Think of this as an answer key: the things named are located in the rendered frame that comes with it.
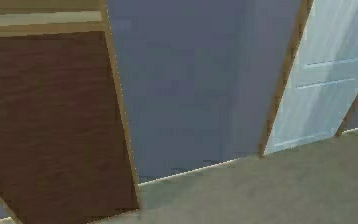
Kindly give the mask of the white panelled door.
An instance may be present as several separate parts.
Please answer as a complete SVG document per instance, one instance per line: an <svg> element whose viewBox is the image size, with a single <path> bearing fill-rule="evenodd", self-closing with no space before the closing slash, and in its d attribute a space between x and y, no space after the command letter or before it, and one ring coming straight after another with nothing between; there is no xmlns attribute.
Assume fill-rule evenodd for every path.
<svg viewBox="0 0 358 224"><path fill-rule="evenodd" d="M358 95L358 0L307 0L262 155L333 137Z"/></svg>

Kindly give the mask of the dark brown wooden door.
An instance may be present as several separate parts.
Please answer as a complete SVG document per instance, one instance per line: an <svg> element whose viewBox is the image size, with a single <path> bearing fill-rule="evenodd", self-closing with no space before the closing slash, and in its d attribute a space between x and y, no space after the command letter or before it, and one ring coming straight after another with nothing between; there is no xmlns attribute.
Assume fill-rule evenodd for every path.
<svg viewBox="0 0 358 224"><path fill-rule="evenodd" d="M0 224L139 209L109 0L0 0Z"/></svg>

